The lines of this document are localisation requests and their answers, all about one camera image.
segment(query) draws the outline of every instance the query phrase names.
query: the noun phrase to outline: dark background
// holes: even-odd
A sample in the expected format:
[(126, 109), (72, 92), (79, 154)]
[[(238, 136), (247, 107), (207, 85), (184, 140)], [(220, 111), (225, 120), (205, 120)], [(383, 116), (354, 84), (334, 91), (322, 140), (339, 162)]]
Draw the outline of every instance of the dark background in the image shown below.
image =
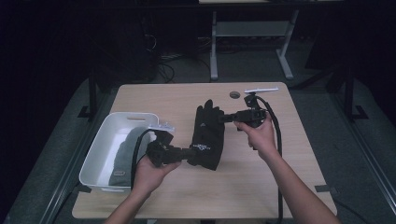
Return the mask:
[[(395, 8), (386, 2), (351, 1), (350, 7), (320, 21), (304, 20), (304, 15), (317, 12), (303, 11), (294, 36), (319, 31), (308, 65), (324, 69), (344, 63), (351, 67), (395, 124)], [(210, 30), (200, 26), (202, 21), (211, 22), (211, 14), (205, 15), (197, 20), (190, 12), (163, 13), (160, 17), (167, 20), (143, 29), (158, 32), (164, 48), (173, 45), (193, 54), (194, 38), (210, 36)], [(78, 1), (0, 2), (0, 220), (83, 80), (94, 73), (101, 90), (107, 91), (122, 83), (146, 83), (153, 78), (156, 55), (145, 50), (147, 42), (139, 22), (137, 13), (81, 10)]]

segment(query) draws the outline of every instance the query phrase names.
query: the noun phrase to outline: table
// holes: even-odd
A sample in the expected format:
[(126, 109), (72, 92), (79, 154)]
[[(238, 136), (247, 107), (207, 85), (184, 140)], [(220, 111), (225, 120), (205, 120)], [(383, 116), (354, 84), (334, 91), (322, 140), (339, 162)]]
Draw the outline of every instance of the table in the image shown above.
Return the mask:
[[(247, 109), (244, 90), (279, 87), (260, 93), (274, 109), (283, 138), (283, 157), (314, 192), (326, 185), (287, 86), (280, 82), (145, 84), (121, 86), (112, 112), (150, 112), (176, 127), (171, 145), (191, 143), (195, 110), (212, 99), (226, 114)], [(231, 91), (241, 98), (232, 99)], [(336, 213), (330, 192), (316, 192)], [(80, 192), (73, 208), (76, 218), (106, 218), (125, 193)], [(144, 203), (136, 218), (276, 218), (277, 185), (245, 133), (225, 124), (224, 150), (217, 171), (190, 166), (185, 161), (169, 174)], [(291, 217), (285, 204), (284, 217)]]

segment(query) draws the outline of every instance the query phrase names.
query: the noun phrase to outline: person's left hand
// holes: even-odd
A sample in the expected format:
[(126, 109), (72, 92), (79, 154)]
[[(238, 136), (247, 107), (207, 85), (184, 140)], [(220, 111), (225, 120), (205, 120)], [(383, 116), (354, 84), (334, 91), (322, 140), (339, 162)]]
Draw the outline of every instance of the person's left hand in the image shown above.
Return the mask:
[(132, 191), (150, 195), (152, 191), (161, 185), (165, 176), (175, 170), (180, 164), (181, 162), (176, 162), (155, 167), (149, 157), (145, 155), (137, 164)]

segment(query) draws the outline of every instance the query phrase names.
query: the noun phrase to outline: gray floor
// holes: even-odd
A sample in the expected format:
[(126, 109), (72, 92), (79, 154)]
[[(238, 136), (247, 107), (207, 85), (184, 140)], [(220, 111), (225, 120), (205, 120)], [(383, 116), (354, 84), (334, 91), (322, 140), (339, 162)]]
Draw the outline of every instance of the gray floor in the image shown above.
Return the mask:
[[(318, 71), (304, 69), (312, 46), (310, 42), (291, 43), (287, 58), (295, 79), (284, 78), (276, 59), (276, 41), (264, 41), (260, 48), (242, 48), (235, 53), (219, 54), (218, 82), (281, 81), (293, 86), (312, 77)], [(209, 55), (199, 59), (182, 58), (167, 63), (175, 70), (176, 83), (208, 82)], [(170, 76), (169, 67), (162, 67)], [(345, 118), (338, 102), (343, 91), (329, 94), (325, 91), (328, 79), (323, 78), (301, 91), (290, 91), (306, 134), (317, 156), (319, 166), (336, 201), (338, 216), (343, 223), (396, 223), (383, 190), (378, 186), (369, 162), (364, 157), (358, 132), (373, 150), (389, 181), (396, 181), (396, 130), (381, 112), (371, 93), (356, 80), (355, 105), (361, 105), (369, 119), (351, 124)], [(153, 83), (164, 83), (157, 76)], [(17, 201), (9, 213), (8, 223), (101, 223), (103, 220), (82, 220), (72, 217), (71, 210), (77, 197), (78, 172), (81, 158), (70, 164), (76, 148), (87, 150), (87, 140), (98, 129), (117, 93), (100, 94), (100, 113), (94, 121), (78, 118), (79, 110), (89, 103), (87, 81), (81, 84), (54, 129), (42, 155), (26, 181)], [(62, 206), (48, 208), (52, 196), (63, 189), (60, 180), (65, 170), (74, 170), (68, 178), (71, 186), (60, 198)]]

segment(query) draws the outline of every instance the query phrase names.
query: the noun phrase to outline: black glove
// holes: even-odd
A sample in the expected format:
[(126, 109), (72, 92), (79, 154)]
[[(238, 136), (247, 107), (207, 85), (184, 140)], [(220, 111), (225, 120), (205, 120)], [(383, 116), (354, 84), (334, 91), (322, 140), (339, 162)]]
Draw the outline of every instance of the black glove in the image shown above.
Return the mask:
[(205, 107), (198, 106), (190, 145), (196, 156), (187, 160), (189, 164), (202, 165), (210, 170), (218, 168), (224, 145), (224, 123), (219, 122), (222, 115), (224, 111), (218, 106), (213, 108), (212, 100), (206, 101)]

